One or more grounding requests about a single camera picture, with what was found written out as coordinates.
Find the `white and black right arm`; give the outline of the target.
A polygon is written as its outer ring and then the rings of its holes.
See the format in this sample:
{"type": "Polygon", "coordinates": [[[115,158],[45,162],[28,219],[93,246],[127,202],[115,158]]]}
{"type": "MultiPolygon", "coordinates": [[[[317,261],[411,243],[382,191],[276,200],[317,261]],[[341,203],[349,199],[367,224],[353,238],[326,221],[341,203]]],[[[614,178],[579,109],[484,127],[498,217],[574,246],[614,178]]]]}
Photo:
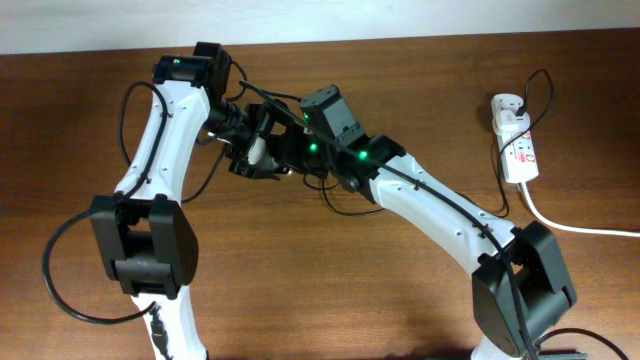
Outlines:
{"type": "Polygon", "coordinates": [[[405,149],[370,137],[337,86],[299,102],[297,155],[283,163],[320,179],[333,175],[421,230],[470,276],[473,317],[483,333],[474,359],[535,359],[549,330],[577,302],[554,234],[485,212],[428,174],[405,149]]]}

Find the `black Samsung smartphone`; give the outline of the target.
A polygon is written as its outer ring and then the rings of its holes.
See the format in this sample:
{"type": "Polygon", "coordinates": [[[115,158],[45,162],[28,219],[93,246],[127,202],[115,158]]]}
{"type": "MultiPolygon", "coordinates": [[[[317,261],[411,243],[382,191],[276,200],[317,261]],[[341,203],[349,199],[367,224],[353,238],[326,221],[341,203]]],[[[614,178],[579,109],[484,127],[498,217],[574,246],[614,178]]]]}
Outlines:
{"type": "Polygon", "coordinates": [[[247,162],[254,166],[266,166],[269,163],[269,153],[266,140],[258,135],[247,153],[247,162]]]}

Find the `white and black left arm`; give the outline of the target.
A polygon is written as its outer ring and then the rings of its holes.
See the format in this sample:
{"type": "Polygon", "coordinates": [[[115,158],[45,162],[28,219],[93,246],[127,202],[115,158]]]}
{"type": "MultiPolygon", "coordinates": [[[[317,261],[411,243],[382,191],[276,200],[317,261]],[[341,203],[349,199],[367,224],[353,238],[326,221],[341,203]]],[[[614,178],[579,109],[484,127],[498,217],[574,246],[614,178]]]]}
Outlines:
{"type": "Polygon", "coordinates": [[[108,278],[120,284],[144,320],[158,359],[206,359],[190,285],[199,245],[182,207],[183,185],[202,130],[223,142],[231,171],[277,178],[257,130],[261,106],[240,109],[226,97],[235,61],[217,43],[199,42],[190,56],[163,56],[153,67],[152,109],[138,150],[111,196],[97,196],[91,225],[108,278]]]}

